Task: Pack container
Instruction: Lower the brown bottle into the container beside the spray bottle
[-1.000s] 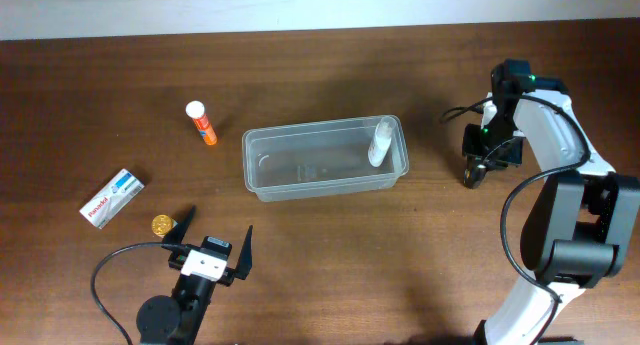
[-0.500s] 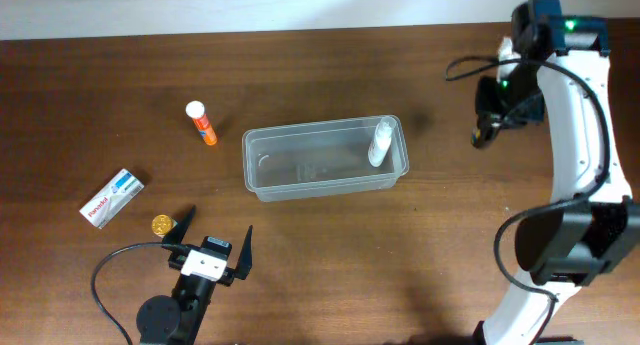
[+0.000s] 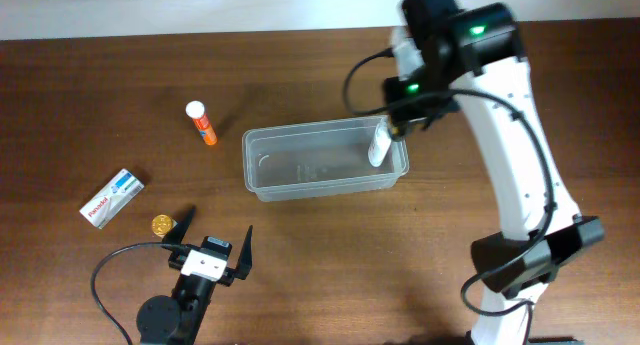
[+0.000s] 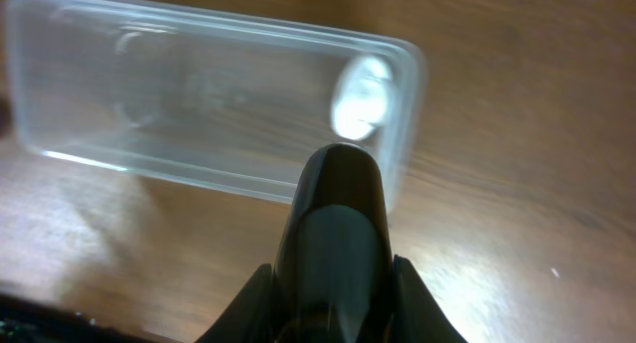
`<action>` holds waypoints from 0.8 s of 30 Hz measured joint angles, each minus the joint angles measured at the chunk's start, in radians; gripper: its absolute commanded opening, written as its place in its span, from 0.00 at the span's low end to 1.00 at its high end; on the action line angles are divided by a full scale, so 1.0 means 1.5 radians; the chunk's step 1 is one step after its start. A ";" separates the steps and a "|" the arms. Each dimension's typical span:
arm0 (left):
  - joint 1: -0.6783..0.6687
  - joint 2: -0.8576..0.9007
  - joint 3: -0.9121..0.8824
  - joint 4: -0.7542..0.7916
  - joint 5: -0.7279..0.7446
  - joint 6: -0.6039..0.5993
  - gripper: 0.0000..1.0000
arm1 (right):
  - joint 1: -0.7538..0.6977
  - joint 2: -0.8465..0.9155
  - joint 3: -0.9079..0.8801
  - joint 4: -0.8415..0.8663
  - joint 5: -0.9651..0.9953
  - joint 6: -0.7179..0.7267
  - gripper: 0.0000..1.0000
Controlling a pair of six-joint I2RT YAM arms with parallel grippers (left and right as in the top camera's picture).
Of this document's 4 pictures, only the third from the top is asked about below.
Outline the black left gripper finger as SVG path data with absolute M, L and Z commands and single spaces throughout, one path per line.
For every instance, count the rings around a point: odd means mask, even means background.
M 163 237 L 162 243 L 180 245 L 189 229 L 195 212 L 196 207 L 192 206 L 186 212 L 186 215 L 180 221 L 178 221 L 177 224 Z
M 236 264 L 235 273 L 234 273 L 235 279 L 245 280 L 248 277 L 253 267 L 252 235 L 253 235 L 253 226 L 250 225 L 247 230 L 247 233 L 239 254 L 239 258 Z

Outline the gold lid balm jar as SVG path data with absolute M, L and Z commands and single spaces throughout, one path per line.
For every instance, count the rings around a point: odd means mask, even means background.
M 152 232 L 158 237 L 164 237 L 174 227 L 175 221 L 168 215 L 160 214 L 152 219 Z

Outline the orange tablet tube white cap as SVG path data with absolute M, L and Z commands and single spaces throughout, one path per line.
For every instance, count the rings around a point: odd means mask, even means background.
M 218 138 L 206 114 L 204 104 L 200 101 L 191 101 L 186 105 L 185 112 L 194 122 L 203 141 L 209 146 L 215 145 Z

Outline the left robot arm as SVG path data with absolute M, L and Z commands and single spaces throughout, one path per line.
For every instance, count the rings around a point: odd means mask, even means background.
M 140 307 L 136 325 L 142 344 L 194 343 L 215 287 L 244 280 L 252 269 L 252 228 L 247 230 L 237 265 L 230 267 L 230 243 L 211 236 L 199 246 L 183 242 L 194 215 L 190 209 L 180 221 L 162 215 L 152 222 L 153 230 L 162 235 L 162 247 L 171 252 L 169 267 L 179 277 L 169 296 L 154 296 Z

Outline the white spray bottle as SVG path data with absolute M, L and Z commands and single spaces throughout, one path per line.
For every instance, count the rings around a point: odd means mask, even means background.
M 372 141 L 368 149 L 368 160 L 373 167 L 380 167 L 384 161 L 390 146 L 391 135 L 386 120 L 381 120 L 374 131 Z

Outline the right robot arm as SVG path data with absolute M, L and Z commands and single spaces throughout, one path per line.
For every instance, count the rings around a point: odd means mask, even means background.
M 461 112 L 498 203 L 499 231 L 471 246 L 471 283 L 483 297 L 466 340 L 525 344 L 536 302 L 563 266 L 603 239 L 603 226 L 582 214 L 557 170 L 510 10 L 465 10 L 455 0 L 403 0 L 401 10 L 399 74 L 383 86 L 392 137 Z

